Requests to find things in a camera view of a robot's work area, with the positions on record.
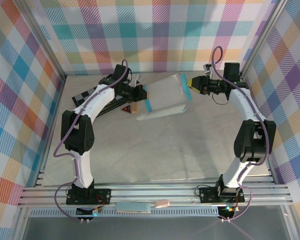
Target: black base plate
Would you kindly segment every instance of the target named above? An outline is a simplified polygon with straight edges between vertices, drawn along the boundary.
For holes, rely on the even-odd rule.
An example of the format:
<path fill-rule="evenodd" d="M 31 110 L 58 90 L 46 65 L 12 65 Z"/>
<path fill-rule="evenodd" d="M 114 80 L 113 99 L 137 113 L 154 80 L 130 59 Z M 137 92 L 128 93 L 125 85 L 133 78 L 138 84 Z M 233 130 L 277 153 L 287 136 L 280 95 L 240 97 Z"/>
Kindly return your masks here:
<path fill-rule="evenodd" d="M 69 189 L 67 192 L 67 198 L 65 201 L 65 204 L 67 205 L 103 205 L 103 200 L 104 204 L 108 205 L 110 204 L 110 198 L 111 198 L 111 189 L 109 188 L 102 188 L 102 189 L 92 189 L 91 190 L 92 196 L 90 198 L 83 197 L 81 195 L 76 194 L 72 189 Z"/>
<path fill-rule="evenodd" d="M 200 202 L 202 204 L 211 204 L 211 203 L 226 203 L 233 204 L 238 201 L 238 203 L 245 202 L 245 196 L 243 195 L 243 190 L 240 189 L 238 195 L 235 196 L 218 196 L 217 187 L 200 187 L 199 196 Z"/>

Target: plaid fabric wall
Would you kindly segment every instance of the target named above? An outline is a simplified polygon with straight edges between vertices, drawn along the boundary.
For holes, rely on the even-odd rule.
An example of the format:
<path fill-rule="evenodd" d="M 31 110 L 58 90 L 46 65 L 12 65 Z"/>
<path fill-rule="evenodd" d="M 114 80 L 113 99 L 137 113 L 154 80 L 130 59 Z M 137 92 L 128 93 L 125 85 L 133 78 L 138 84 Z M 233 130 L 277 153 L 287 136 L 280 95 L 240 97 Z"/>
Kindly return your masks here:
<path fill-rule="evenodd" d="M 60 87 L 13 0 L 0 0 L 0 240 L 35 177 Z"/>
<path fill-rule="evenodd" d="M 277 124 L 271 160 L 300 219 L 300 0 L 289 0 L 248 83 L 261 112 Z"/>
<path fill-rule="evenodd" d="M 85 75 L 123 58 L 135 73 L 202 70 L 218 45 L 224 61 L 242 62 L 276 0 L 27 2 L 64 71 Z"/>

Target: purple cable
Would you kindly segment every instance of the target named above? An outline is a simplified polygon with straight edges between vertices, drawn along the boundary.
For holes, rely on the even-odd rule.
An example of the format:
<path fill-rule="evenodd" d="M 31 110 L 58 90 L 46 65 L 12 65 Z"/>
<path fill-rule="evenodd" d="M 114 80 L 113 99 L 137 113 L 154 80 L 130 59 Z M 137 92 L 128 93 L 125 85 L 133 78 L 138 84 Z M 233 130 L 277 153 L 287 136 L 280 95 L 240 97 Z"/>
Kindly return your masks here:
<path fill-rule="evenodd" d="M 60 143 L 58 144 L 58 146 L 56 147 L 56 149 L 55 149 L 54 152 L 53 152 L 53 156 L 54 156 L 55 158 L 60 158 L 60 157 L 63 157 L 63 156 L 70 156 L 70 157 L 73 158 L 73 161 L 74 161 L 74 169 L 75 169 L 75 179 L 74 179 L 73 181 L 71 181 L 71 182 L 66 182 L 66 183 L 62 184 L 61 186 L 59 186 L 59 187 L 57 188 L 57 190 L 56 190 L 55 193 L 54 193 L 54 202 L 55 202 L 55 205 L 57 206 L 57 208 L 58 208 L 64 215 L 66 215 L 68 218 L 74 219 L 74 220 L 76 220 L 76 221 L 78 221 L 78 222 L 81 222 L 81 220 L 79 220 L 77 217 L 70 216 L 69 214 L 67 214 L 67 213 L 60 207 L 60 205 L 59 205 L 58 202 L 57 202 L 57 193 L 58 193 L 58 191 L 59 191 L 62 187 L 71 185 L 71 184 L 75 183 L 75 182 L 78 180 L 78 178 L 79 178 L 78 160 L 77 160 L 76 156 L 75 156 L 74 154 L 72 154 L 71 152 L 66 152 L 66 153 L 61 153 L 61 154 L 57 154 L 57 153 L 58 153 L 59 149 L 61 148 L 62 144 L 64 144 L 65 140 L 69 137 L 69 135 L 70 135 L 72 129 L 74 129 L 74 127 L 75 127 L 75 125 L 76 125 L 76 123 L 77 123 L 79 117 L 81 116 L 81 114 L 83 113 L 83 111 L 85 110 L 85 108 L 87 107 L 87 105 L 91 102 L 91 100 L 94 99 L 97 95 L 99 95 L 99 94 L 102 93 L 103 91 L 105 91 L 105 90 L 111 88 L 113 85 L 119 83 L 119 82 L 124 78 L 124 76 L 126 75 L 126 73 L 127 73 L 127 71 L 128 71 L 128 61 L 127 61 L 126 59 L 123 59 L 122 62 L 121 62 L 121 64 L 123 65 L 124 62 L 125 62 L 125 69 L 124 69 L 124 72 L 123 72 L 122 76 L 119 77 L 119 79 L 116 80 L 115 82 L 113 82 L 113 83 L 111 83 L 110 85 L 108 85 L 108 86 L 102 88 L 99 92 L 96 92 L 95 94 L 93 94 L 91 97 L 89 97 L 89 99 L 87 99 L 87 100 L 84 102 L 84 104 L 83 104 L 81 110 L 79 111 L 79 113 L 77 114 L 77 116 L 75 117 L 75 119 L 73 120 L 73 123 L 72 123 L 72 125 L 70 126 L 69 130 L 66 132 L 66 134 L 64 135 L 64 137 L 62 138 L 62 140 L 60 141 Z"/>
<path fill-rule="evenodd" d="M 255 109 L 255 106 L 254 104 L 252 103 L 251 99 L 248 97 L 248 95 L 240 88 L 238 87 L 237 85 L 235 85 L 233 82 L 229 81 L 228 79 L 225 79 L 223 76 L 220 75 L 220 73 L 217 71 L 217 68 L 216 68 L 216 63 L 215 63 L 215 54 L 216 54 L 216 51 L 220 49 L 221 51 L 221 57 L 220 59 L 222 58 L 222 55 L 223 55 L 223 49 L 221 46 L 217 46 L 213 52 L 212 52 L 212 67 L 213 67 L 213 70 L 215 72 L 215 74 L 217 74 L 217 76 L 222 79 L 223 81 L 225 81 L 227 84 L 230 84 L 231 86 L 233 86 L 235 89 L 237 89 L 243 96 L 244 98 L 248 101 L 249 105 L 251 106 L 252 108 L 252 111 L 255 115 L 255 117 L 259 120 L 261 126 L 262 126 L 262 129 L 264 131 L 264 138 L 265 138 L 265 156 L 264 156 L 264 159 L 259 162 L 259 163 L 249 163 L 239 174 L 238 176 L 238 185 L 240 188 L 242 189 L 248 189 L 250 191 L 250 199 L 249 199 L 249 202 L 248 204 L 246 205 L 245 209 L 237 216 L 231 218 L 231 220 L 234 220 L 234 219 L 237 219 L 239 218 L 240 216 L 242 216 L 246 211 L 247 209 L 249 208 L 250 204 L 251 204 L 251 201 L 252 201 L 252 198 L 253 198 L 253 192 L 251 190 L 251 188 L 247 187 L 247 186 L 242 186 L 240 184 L 240 180 L 242 178 L 242 176 L 244 175 L 244 173 L 248 170 L 248 167 L 253 165 L 253 166 L 259 166 L 259 165 L 262 165 L 266 159 L 268 159 L 269 157 L 269 149 L 270 149 L 270 144 L 269 144 L 269 135 L 268 135 L 268 131 L 267 131 L 267 128 L 264 124 L 264 122 L 262 121 L 261 117 L 259 116 L 258 114 L 258 111 Z"/>

